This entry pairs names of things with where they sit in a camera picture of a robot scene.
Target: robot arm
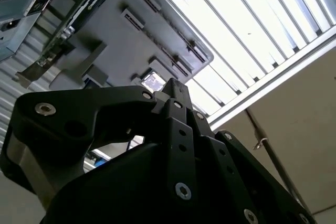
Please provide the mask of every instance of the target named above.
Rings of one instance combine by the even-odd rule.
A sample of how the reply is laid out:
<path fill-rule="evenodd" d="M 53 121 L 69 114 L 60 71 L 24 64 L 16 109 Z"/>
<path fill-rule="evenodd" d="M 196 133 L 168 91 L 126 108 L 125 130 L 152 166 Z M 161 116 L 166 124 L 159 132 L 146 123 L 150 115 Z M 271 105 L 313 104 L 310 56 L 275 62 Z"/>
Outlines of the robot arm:
<path fill-rule="evenodd" d="M 134 135 L 144 143 L 84 174 L 88 150 Z M 38 196 L 43 224 L 315 223 L 232 133 L 210 130 L 174 79 L 154 94 L 133 86 L 23 95 L 0 167 Z"/>

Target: electronic component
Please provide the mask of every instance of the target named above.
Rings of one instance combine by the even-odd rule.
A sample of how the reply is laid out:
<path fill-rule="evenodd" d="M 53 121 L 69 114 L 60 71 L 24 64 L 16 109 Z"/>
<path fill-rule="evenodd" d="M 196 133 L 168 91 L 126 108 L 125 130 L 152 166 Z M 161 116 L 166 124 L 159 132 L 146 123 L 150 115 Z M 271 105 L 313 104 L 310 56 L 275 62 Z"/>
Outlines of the electronic component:
<path fill-rule="evenodd" d="M 155 0 L 141 0 L 147 7 L 149 7 L 155 13 L 158 13 L 167 24 L 176 32 L 176 34 L 185 42 L 188 51 L 192 52 L 193 55 L 201 62 L 205 63 L 206 59 L 209 58 L 206 56 L 200 48 L 195 44 L 194 41 L 188 41 L 188 39 L 182 34 L 182 32 L 170 21 L 170 19 L 164 15 L 161 10 L 160 5 Z"/>
<path fill-rule="evenodd" d="M 97 10 L 105 0 L 78 0 L 71 8 L 61 24 L 54 31 L 48 44 L 45 45 L 42 55 L 30 65 L 26 70 L 17 72 L 18 82 L 27 88 L 31 82 L 39 79 L 58 59 L 56 54 L 50 55 L 51 51 L 65 44 L 74 32 L 78 31 L 87 21 L 88 18 Z M 82 87 L 82 80 L 78 83 L 71 84 L 72 87 Z"/>
<path fill-rule="evenodd" d="M 154 69 L 157 73 L 160 73 L 160 76 L 166 81 L 168 81 L 170 78 L 176 78 L 177 73 L 172 72 L 171 69 L 168 69 L 164 64 L 160 62 L 160 60 L 157 57 L 152 57 L 149 60 L 149 66 Z"/>
<path fill-rule="evenodd" d="M 155 71 L 151 71 L 143 78 L 141 84 L 152 93 L 154 91 L 160 91 L 166 84 L 166 81 L 161 78 Z"/>
<path fill-rule="evenodd" d="M 12 56 L 50 0 L 0 0 L 0 61 Z"/>
<path fill-rule="evenodd" d="M 129 9 L 126 8 L 122 12 L 121 16 L 127 20 L 127 24 L 129 24 L 133 29 L 136 31 L 142 31 L 148 37 L 148 39 L 152 41 L 171 60 L 174 69 L 176 69 L 178 73 L 181 73 L 186 77 L 191 73 L 190 69 L 186 67 L 187 63 L 183 62 L 183 59 L 181 59 L 179 56 L 172 55 L 156 38 L 154 38 L 154 36 L 149 31 L 146 30 L 144 23 L 139 21 L 139 19 L 136 18 Z"/>

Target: silver bolt head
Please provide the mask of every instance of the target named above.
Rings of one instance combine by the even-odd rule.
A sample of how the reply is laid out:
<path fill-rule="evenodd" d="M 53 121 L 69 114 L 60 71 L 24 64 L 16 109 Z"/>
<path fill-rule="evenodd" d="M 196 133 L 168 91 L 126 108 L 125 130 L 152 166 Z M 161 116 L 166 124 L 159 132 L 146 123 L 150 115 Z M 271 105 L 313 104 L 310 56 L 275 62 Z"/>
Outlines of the silver bolt head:
<path fill-rule="evenodd" d="M 226 139 L 228 139 L 228 140 L 232 140 L 232 137 L 230 136 L 230 134 L 225 133 L 224 136 L 226 137 Z"/>
<path fill-rule="evenodd" d="M 40 115 L 49 116 L 56 113 L 56 108 L 50 103 L 41 102 L 35 106 L 35 111 Z"/>
<path fill-rule="evenodd" d="M 182 108 L 182 105 L 180 105 L 178 102 L 174 102 L 174 105 L 178 107 L 179 109 Z"/>
<path fill-rule="evenodd" d="M 196 113 L 197 117 L 201 120 L 204 119 L 204 115 L 200 114 L 199 112 Z"/>
<path fill-rule="evenodd" d="M 177 183 L 175 185 L 175 192 L 183 200 L 191 199 L 191 191 L 189 187 L 184 183 Z"/>
<path fill-rule="evenodd" d="M 142 93 L 143 97 L 145 97 L 146 99 L 152 99 L 152 96 L 146 92 Z"/>

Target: ceiling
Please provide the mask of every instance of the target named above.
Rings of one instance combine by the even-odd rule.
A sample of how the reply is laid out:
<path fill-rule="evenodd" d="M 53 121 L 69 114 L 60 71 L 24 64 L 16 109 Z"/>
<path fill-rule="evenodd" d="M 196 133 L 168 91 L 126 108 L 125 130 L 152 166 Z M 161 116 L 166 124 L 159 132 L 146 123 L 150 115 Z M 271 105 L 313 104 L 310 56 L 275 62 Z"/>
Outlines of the ceiling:
<path fill-rule="evenodd" d="M 311 212 L 336 204 L 336 49 L 306 67 L 250 109 Z M 275 176 L 244 112 L 220 129 L 232 132 Z"/>
<path fill-rule="evenodd" d="M 213 52 L 213 62 L 186 82 L 213 129 L 336 34 L 334 0 L 167 1 Z"/>

